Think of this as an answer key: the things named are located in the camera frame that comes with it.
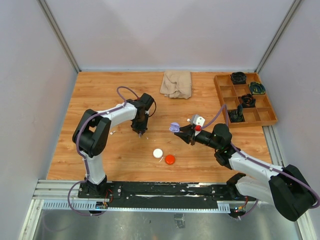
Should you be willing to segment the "purple charging case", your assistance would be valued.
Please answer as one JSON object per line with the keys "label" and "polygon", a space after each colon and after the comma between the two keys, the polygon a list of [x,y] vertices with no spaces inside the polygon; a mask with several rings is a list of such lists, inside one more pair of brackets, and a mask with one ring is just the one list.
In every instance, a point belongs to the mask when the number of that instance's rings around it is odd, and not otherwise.
{"label": "purple charging case", "polygon": [[170,124],[169,130],[172,133],[178,133],[180,131],[180,125],[177,122],[172,122]]}

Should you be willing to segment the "orange earbud charging case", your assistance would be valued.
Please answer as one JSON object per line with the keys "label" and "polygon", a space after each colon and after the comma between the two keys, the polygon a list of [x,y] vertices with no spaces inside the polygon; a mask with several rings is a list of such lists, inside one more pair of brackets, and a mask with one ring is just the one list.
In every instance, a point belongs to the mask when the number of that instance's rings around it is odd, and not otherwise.
{"label": "orange earbud charging case", "polygon": [[176,162],[175,156],[171,154],[168,154],[164,160],[168,165],[173,165]]}

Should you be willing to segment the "white charging case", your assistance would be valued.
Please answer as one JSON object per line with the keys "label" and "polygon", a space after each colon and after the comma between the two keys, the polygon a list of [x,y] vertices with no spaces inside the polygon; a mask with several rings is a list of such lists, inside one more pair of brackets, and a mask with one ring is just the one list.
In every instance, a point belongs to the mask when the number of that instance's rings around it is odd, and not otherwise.
{"label": "white charging case", "polygon": [[152,155],[156,159],[161,159],[163,157],[163,150],[160,148],[156,148],[153,150]]}

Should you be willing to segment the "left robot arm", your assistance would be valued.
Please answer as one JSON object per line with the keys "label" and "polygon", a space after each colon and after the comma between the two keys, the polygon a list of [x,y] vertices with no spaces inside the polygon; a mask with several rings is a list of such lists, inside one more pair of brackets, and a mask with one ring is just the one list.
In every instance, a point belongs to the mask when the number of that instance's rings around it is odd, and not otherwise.
{"label": "left robot arm", "polygon": [[154,98],[143,93],[137,99],[128,99],[113,108],[84,112],[72,141],[85,166],[85,178],[81,183],[85,196],[101,198],[107,193],[107,175],[103,170],[102,152],[110,135],[110,129],[127,121],[131,121],[132,130],[139,136],[147,131],[150,108]]}

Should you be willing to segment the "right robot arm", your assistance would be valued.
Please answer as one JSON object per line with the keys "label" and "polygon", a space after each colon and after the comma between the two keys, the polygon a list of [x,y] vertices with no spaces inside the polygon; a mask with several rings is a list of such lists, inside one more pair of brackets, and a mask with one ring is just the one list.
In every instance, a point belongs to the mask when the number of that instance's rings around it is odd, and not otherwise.
{"label": "right robot arm", "polygon": [[216,124],[212,132],[189,124],[174,135],[187,144],[199,143],[214,149],[214,157],[221,166],[237,171],[227,182],[226,193],[232,200],[245,196],[267,202],[292,222],[307,210],[320,206],[319,195],[297,167],[269,164],[240,150],[232,143],[232,134],[224,123]]}

